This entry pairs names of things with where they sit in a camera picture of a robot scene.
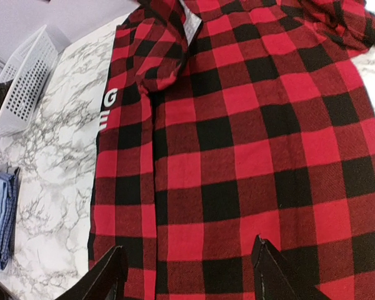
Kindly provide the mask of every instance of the white marble table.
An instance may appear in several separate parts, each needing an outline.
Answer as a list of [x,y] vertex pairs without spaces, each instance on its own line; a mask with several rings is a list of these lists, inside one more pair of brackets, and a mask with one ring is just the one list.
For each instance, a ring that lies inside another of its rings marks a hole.
[[[24,132],[0,143],[20,166],[15,255],[0,281],[21,300],[52,300],[88,270],[95,138],[114,30],[125,17],[68,47]],[[375,107],[375,48],[354,60]]]

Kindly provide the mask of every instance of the marble countertop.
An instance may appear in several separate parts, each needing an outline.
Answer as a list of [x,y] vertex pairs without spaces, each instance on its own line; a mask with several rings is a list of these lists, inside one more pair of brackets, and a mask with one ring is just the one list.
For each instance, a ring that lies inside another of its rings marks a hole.
[[[0,163],[20,166],[15,255],[0,281],[21,300],[52,300],[88,271],[90,200],[99,110],[114,31],[126,16],[69,46],[19,134],[1,139]],[[354,59],[375,108],[375,48]]]

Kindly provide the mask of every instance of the white plastic basket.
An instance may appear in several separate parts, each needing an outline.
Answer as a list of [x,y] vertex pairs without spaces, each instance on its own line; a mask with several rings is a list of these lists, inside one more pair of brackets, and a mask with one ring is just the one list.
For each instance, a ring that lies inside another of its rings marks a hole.
[[9,58],[0,74],[0,83],[13,79],[0,109],[0,136],[24,130],[58,57],[46,26],[35,32]]

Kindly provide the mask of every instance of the gray marble vein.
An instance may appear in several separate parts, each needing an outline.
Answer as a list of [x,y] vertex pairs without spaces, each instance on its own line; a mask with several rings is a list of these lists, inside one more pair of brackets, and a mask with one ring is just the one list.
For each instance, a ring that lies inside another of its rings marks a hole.
[[[15,255],[0,281],[21,300],[52,300],[88,270],[89,205],[99,108],[115,25],[68,47],[27,130],[0,143],[0,163],[20,166]],[[375,108],[375,48],[353,60]]]

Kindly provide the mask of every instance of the red and black plaid shirt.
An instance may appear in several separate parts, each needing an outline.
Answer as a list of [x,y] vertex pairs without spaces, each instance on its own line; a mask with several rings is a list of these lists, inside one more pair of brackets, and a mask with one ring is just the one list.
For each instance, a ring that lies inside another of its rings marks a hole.
[[375,116],[362,0],[141,1],[116,30],[89,260],[126,299],[254,299],[260,234],[332,299],[375,300]]

